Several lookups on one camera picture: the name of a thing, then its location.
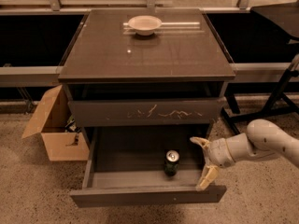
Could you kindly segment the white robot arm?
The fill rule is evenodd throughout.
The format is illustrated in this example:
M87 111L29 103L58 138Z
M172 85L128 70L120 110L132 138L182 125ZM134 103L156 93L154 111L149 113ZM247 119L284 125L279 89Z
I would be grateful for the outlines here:
M244 133L229 138L209 141L191 137L190 140L202 148L205 159L195 187L197 191L205 190L217 178L220 169L238 161L268 161L282 156L299 167L299 140L265 119L251 121Z

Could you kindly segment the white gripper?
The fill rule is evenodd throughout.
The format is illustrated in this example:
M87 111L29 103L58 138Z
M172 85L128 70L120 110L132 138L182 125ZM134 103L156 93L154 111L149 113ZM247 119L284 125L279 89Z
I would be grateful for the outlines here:
M206 159L209 158L210 161L215 164L204 166L203 172L195 187L197 191L202 191L218 177L220 168L233 166L235 161L230 154L227 142L224 138L209 142L205 138L194 136L191 137L190 140L192 143L201 147Z

